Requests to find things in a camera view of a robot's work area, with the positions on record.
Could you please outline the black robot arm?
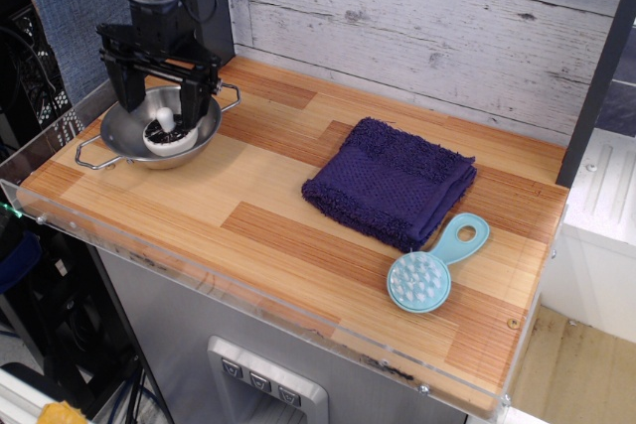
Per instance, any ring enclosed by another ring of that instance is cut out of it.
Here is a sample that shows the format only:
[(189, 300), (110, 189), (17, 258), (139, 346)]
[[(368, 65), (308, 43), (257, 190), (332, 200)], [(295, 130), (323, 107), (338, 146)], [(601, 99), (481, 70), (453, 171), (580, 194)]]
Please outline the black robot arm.
[(145, 78), (180, 85), (182, 127), (190, 131), (219, 89), (221, 59), (199, 32), (215, 16), (219, 0), (127, 0), (131, 23), (100, 24), (100, 58), (117, 99), (128, 112), (145, 99)]

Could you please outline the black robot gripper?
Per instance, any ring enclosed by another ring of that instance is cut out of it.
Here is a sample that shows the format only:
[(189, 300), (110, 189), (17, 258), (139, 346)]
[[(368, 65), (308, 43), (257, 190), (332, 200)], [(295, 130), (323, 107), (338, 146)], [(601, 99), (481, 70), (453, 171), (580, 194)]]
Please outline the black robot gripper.
[(194, 129), (221, 89), (220, 58), (197, 39), (196, 22), (182, 3), (170, 7), (133, 4), (132, 22), (99, 24), (100, 56), (118, 102), (128, 112), (145, 99), (148, 75), (181, 82), (183, 128)]

